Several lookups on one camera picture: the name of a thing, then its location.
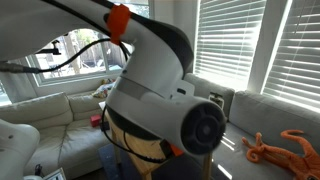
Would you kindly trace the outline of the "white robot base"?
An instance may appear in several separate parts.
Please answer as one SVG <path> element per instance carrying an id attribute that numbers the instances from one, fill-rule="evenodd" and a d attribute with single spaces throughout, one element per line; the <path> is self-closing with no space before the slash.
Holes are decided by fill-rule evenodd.
<path id="1" fill-rule="evenodd" d="M 0 180 L 23 180 L 39 140 L 40 133 L 33 126 L 0 120 Z"/>

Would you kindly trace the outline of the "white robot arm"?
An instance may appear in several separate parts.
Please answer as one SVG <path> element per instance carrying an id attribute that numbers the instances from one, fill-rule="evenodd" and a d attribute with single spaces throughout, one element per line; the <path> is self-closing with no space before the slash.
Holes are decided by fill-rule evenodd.
<path id="1" fill-rule="evenodd" d="M 139 138 L 164 139 L 190 155 L 212 152 L 225 131 L 214 102 L 197 97 L 185 74 L 193 51 L 185 33 L 109 0 L 0 0 L 0 63 L 25 73 L 18 59 L 68 32 L 91 28 L 133 46 L 106 99 L 114 123 Z"/>

